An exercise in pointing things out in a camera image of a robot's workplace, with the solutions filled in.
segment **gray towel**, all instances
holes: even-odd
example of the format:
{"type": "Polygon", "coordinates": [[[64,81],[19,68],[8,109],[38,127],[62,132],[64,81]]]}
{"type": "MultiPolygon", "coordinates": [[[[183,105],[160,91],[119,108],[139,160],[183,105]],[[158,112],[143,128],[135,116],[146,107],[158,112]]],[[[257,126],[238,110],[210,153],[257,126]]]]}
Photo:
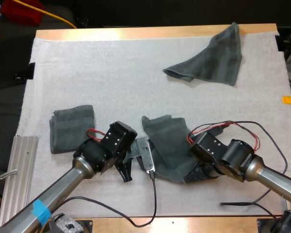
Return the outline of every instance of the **gray towel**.
{"type": "Polygon", "coordinates": [[[154,146],[155,174],[173,182],[184,182],[184,176],[197,163],[195,156],[188,152],[190,145],[186,137],[190,130],[185,119],[165,115],[150,120],[143,116],[142,126],[154,146]]]}
{"type": "Polygon", "coordinates": [[[53,154],[75,151],[88,137],[86,131],[94,128],[92,105],[54,112],[50,126],[50,151],[53,154]]]}
{"type": "Polygon", "coordinates": [[[215,35],[199,54],[166,68],[163,72],[188,82],[201,79],[234,86],[241,60],[239,26],[233,22],[223,32],[215,35]]]}

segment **table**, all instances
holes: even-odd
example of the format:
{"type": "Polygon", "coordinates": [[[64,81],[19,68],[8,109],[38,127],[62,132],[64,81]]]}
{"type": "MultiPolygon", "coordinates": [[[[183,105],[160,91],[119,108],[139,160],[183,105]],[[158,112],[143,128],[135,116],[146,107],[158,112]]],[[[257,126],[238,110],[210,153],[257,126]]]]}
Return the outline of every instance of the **table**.
{"type": "MultiPolygon", "coordinates": [[[[37,38],[69,41],[123,40],[164,37],[210,36],[223,31],[228,25],[181,26],[155,28],[38,30],[37,38]]],[[[277,31],[275,24],[240,24],[240,33],[277,31]]],[[[158,217],[144,228],[135,228],[124,218],[91,218],[96,233],[257,233],[257,217],[158,217]]],[[[134,220],[142,224],[148,218],[134,220]]]]}

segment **cable connector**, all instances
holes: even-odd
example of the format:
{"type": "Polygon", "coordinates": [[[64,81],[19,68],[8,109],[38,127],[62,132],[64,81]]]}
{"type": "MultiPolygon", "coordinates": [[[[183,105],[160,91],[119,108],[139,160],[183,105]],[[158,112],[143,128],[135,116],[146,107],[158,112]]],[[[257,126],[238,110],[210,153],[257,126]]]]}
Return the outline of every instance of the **cable connector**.
{"type": "Polygon", "coordinates": [[[149,174],[150,174],[151,180],[154,180],[155,179],[154,171],[149,171],[149,174]]]}

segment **white towel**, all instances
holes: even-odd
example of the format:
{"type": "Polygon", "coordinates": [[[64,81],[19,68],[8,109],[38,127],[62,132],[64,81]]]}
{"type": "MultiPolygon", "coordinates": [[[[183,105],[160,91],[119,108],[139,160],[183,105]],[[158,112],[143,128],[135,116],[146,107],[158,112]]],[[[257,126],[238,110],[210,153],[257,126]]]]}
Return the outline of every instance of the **white towel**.
{"type": "MultiPolygon", "coordinates": [[[[96,128],[107,131],[120,120],[145,136],[143,115],[184,117],[190,129],[223,120],[252,120],[263,125],[286,155],[291,171],[291,105],[283,53],[277,51],[275,33],[242,37],[242,63],[235,86],[166,76],[162,69],[202,51],[211,37],[99,42],[61,42],[35,39],[31,62],[34,79],[27,82],[17,134],[39,136],[30,197],[34,199],[71,168],[72,153],[52,155],[49,119],[54,110],[91,104],[96,128]]],[[[246,125],[261,140],[257,154],[269,167],[282,171],[284,162],[268,137],[246,125]]],[[[230,126],[219,139],[232,138],[253,145],[253,138],[230,126]]],[[[149,176],[132,165],[133,181],[123,183],[115,168],[83,181],[71,195],[106,203],[129,216],[153,214],[153,188],[149,176]]],[[[220,177],[211,181],[177,184],[157,179],[158,215],[261,215],[255,206],[222,207],[223,201],[253,201],[267,189],[257,182],[220,177]]],[[[274,214],[283,211],[283,199],[270,193],[261,202],[274,214]]],[[[117,216],[102,207],[75,200],[60,208],[71,216],[117,216]]]]}

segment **silver metal pipe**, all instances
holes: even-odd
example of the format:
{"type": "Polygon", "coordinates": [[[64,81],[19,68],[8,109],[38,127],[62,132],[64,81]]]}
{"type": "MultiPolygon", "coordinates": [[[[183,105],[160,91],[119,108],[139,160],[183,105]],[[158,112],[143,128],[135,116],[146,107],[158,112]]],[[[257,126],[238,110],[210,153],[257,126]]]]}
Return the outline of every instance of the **silver metal pipe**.
{"type": "MultiPolygon", "coordinates": [[[[53,213],[55,208],[64,201],[82,180],[90,179],[94,174],[92,167],[84,158],[76,157],[73,159],[72,168],[35,200],[40,199],[53,213]]],[[[37,216],[32,213],[35,200],[4,224],[0,231],[5,233],[35,232],[40,226],[37,216]]]]}
{"type": "Polygon", "coordinates": [[[265,166],[261,157],[253,159],[246,171],[245,179],[258,181],[291,202],[291,178],[265,166]]]}

